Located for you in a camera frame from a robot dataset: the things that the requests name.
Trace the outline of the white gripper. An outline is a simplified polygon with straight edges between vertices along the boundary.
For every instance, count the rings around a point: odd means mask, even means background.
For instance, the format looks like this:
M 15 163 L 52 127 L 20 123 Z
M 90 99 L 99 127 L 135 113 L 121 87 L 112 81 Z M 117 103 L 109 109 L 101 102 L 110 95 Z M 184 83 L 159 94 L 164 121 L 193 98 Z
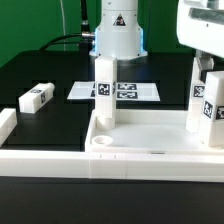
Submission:
M 176 32 L 182 45 L 197 49 L 198 79 L 205 82 L 212 55 L 224 58 L 224 0 L 179 0 Z

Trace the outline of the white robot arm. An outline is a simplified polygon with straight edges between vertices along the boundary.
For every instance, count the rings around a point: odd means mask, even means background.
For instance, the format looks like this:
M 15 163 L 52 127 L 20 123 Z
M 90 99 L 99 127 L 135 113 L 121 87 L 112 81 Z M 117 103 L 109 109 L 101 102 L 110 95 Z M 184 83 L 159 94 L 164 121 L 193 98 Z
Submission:
M 102 0 L 101 22 L 95 29 L 95 80 L 115 81 L 117 63 L 143 59 L 143 29 L 137 21 L 138 0 Z M 180 44 L 224 57 L 224 0 L 178 0 Z

